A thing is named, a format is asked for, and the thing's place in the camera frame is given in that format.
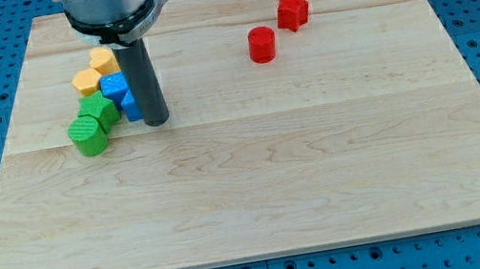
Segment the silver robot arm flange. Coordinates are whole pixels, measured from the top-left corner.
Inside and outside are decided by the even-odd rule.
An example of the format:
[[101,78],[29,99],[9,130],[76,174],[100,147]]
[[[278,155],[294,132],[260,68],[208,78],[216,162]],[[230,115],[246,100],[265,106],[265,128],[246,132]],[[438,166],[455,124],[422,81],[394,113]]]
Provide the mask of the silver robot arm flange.
[[150,30],[170,0],[52,0],[88,45],[126,49]]

